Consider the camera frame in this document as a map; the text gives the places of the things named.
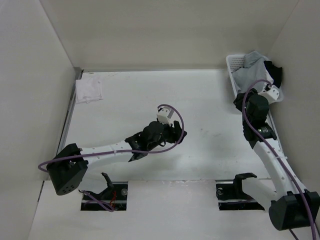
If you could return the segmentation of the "grey tank top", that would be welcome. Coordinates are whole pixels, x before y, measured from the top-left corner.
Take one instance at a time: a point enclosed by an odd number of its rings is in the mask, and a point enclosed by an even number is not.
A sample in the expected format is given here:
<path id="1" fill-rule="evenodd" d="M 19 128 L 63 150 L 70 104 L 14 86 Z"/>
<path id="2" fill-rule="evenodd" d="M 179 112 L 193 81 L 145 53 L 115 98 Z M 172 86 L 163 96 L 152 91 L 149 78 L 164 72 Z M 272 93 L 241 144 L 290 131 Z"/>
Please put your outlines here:
<path id="1" fill-rule="evenodd" d="M 268 80 L 273 83 L 273 79 L 265 68 L 264 61 L 270 60 L 256 50 L 244 55 L 243 67 L 232 74 L 237 93 L 245 93 L 249 86 L 257 80 Z"/>

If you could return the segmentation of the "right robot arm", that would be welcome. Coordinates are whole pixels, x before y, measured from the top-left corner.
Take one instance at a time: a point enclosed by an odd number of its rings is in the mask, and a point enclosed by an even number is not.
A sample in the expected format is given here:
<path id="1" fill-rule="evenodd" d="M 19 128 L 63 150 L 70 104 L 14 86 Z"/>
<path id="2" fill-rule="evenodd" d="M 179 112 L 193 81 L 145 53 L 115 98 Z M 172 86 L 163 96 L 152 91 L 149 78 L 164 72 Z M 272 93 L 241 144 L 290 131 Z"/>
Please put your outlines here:
<path id="1" fill-rule="evenodd" d="M 267 123 L 269 102 L 255 89 L 239 93 L 235 107 L 242 113 L 245 139 L 267 170 L 274 189 L 265 186 L 253 173 L 241 173 L 242 179 L 232 185 L 238 198 L 246 195 L 257 201 L 278 230 L 314 227 L 320 208 L 320 196 L 298 179 L 280 149 L 276 133 Z"/>

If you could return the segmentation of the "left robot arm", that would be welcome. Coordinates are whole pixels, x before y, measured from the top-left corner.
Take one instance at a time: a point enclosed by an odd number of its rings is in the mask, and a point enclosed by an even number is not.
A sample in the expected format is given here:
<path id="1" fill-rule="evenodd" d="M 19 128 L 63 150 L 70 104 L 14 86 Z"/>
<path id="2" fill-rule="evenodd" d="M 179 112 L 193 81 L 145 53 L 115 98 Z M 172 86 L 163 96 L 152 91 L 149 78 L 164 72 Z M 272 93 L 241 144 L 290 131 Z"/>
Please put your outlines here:
<path id="1" fill-rule="evenodd" d="M 79 190 L 92 200 L 107 200 L 114 191 L 110 177 L 102 172 L 105 181 L 98 182 L 87 176 L 90 170 L 165 153 L 168 151 L 166 144 L 175 148 L 186 136 L 184 124 L 179 121 L 169 124 L 152 121 L 142 131 L 115 144 L 81 148 L 71 143 L 46 163 L 45 167 L 58 196 Z"/>

